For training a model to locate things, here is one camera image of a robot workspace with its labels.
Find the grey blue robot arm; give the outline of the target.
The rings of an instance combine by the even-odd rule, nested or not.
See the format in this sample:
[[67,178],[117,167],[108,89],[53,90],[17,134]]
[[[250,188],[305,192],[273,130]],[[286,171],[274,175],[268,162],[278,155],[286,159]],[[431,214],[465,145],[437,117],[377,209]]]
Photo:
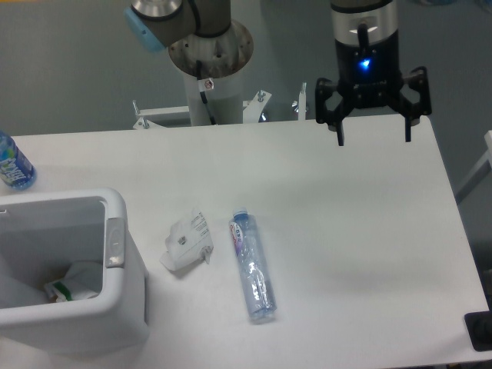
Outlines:
[[[188,82],[193,125],[243,122],[234,78],[248,64],[250,32],[231,17],[228,1],[133,1],[124,11],[147,50],[167,50]],[[399,66],[397,5],[393,1],[332,1],[339,78],[319,78],[315,119],[344,143],[343,121],[355,109],[389,107],[411,130],[432,112],[425,67]]]

